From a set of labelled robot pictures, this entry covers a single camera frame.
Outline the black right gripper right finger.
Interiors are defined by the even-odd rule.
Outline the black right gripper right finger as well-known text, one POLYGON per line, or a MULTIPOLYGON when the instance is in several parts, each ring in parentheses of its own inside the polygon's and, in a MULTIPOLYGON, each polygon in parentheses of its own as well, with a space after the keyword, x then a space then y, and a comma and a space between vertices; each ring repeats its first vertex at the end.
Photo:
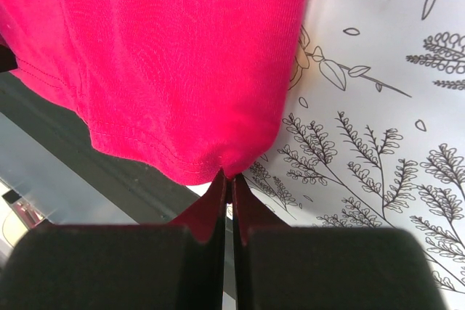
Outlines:
POLYGON ((231 183, 239 309, 444 309, 415 237, 401 229, 291 227, 242 176, 231 183))

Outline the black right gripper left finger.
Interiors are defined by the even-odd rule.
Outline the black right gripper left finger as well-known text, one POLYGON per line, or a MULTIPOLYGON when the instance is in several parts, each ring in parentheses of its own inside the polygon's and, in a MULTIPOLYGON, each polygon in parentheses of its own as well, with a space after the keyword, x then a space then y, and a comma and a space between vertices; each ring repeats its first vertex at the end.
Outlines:
POLYGON ((227 178, 167 224, 42 224, 1 273, 3 309, 220 309, 227 178))

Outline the pink t shirt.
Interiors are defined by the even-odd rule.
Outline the pink t shirt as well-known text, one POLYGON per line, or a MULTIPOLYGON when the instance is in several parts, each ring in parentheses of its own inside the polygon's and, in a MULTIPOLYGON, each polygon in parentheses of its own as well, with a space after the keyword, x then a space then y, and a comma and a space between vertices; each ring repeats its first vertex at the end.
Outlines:
POLYGON ((273 146, 307 0, 1 0, 1 54, 94 149, 176 183, 273 146))

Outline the floral table cloth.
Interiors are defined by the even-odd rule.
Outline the floral table cloth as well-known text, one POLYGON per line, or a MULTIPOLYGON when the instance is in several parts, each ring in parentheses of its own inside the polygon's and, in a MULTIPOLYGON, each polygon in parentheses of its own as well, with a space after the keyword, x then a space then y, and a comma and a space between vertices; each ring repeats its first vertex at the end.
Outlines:
POLYGON ((282 219, 414 234, 464 305, 464 0, 308 0, 280 133, 244 174, 282 219))

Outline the aluminium frame rail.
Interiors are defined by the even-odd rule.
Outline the aluminium frame rail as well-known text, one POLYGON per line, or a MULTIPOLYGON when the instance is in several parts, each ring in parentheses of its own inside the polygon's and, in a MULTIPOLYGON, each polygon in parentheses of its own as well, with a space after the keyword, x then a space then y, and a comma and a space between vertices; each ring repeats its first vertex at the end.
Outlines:
POLYGON ((175 213, 145 190, 138 163, 74 150, 50 152, 7 116, 1 116, 1 181, 54 224, 162 224, 175 213))

